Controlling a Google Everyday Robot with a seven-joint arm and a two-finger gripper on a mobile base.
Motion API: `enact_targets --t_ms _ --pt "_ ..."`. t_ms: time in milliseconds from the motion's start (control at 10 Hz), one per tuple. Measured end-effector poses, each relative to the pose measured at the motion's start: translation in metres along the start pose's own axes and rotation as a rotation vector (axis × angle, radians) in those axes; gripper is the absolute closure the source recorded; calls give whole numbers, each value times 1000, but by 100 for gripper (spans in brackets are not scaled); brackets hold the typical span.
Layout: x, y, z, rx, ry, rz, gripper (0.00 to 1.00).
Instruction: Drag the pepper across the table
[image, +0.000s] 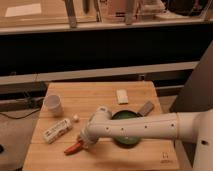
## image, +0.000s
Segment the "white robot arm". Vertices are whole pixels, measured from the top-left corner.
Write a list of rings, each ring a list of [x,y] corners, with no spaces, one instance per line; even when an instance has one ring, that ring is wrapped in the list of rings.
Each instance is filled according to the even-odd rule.
[[[139,137],[196,143],[193,171],[213,171],[213,109],[112,120],[99,108],[81,130],[79,140],[88,148],[100,138]]]

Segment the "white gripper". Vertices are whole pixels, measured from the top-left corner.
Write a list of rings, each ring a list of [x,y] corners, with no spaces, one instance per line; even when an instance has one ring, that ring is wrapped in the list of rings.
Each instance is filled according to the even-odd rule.
[[[84,149],[89,149],[91,146],[98,142],[98,138],[90,135],[86,130],[82,130],[80,132],[77,140],[82,143]]]

